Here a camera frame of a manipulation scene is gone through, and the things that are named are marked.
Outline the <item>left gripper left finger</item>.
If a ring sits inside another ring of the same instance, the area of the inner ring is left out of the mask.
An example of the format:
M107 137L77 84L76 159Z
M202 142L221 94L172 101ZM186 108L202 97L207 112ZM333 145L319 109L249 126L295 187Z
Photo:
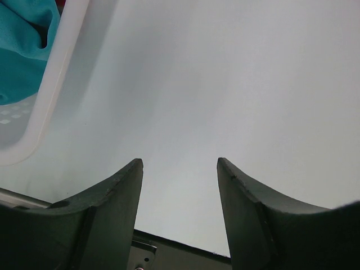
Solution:
M143 179L134 159L47 208L1 206L2 269L126 269Z

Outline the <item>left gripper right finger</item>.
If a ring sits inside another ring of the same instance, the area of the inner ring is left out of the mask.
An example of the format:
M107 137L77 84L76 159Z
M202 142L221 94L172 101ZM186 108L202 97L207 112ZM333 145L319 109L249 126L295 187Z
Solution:
M359 202L327 209L217 162L233 269L358 269Z

